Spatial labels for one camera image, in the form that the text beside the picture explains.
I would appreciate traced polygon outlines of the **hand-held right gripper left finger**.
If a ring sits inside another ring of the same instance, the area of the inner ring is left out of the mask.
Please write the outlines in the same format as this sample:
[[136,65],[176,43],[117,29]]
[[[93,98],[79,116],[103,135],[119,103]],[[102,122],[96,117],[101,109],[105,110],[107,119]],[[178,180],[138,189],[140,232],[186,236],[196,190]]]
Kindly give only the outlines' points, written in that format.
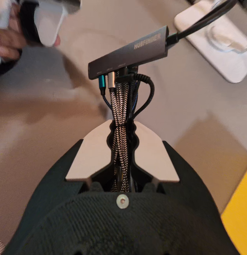
[[102,123],[84,137],[66,181],[83,181],[88,186],[99,182],[104,186],[113,179],[112,149],[108,145],[111,123],[112,120]]

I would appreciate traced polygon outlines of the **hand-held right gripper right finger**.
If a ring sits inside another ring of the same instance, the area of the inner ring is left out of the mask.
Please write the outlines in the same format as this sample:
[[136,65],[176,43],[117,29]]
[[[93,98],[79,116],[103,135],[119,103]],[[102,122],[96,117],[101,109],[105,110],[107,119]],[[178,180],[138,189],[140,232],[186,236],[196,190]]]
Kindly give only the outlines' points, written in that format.
[[136,165],[151,175],[151,182],[179,182],[162,139],[152,130],[134,121],[139,144],[134,152]]

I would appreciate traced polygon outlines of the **grey usb hub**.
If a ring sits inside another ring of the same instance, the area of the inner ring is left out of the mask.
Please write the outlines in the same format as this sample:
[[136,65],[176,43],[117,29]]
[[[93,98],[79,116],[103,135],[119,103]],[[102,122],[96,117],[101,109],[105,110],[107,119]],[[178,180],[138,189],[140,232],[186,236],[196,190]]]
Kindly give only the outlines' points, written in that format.
[[88,64],[88,77],[97,79],[124,67],[134,67],[167,57],[168,26],[129,43]]

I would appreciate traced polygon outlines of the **yellow storage bin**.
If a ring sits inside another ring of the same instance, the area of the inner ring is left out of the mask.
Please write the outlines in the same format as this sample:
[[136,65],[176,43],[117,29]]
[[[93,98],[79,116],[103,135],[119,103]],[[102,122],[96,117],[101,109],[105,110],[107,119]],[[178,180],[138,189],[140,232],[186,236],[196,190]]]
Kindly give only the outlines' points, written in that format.
[[241,255],[247,255],[247,171],[221,215],[224,227]]

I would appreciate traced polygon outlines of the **person's left hand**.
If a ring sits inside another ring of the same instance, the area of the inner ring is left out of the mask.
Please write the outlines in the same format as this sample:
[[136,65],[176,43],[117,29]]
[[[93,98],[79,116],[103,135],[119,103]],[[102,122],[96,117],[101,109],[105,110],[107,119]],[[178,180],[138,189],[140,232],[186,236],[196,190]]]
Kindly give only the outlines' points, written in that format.
[[35,24],[34,1],[0,1],[0,65],[20,58],[25,46],[46,47]]

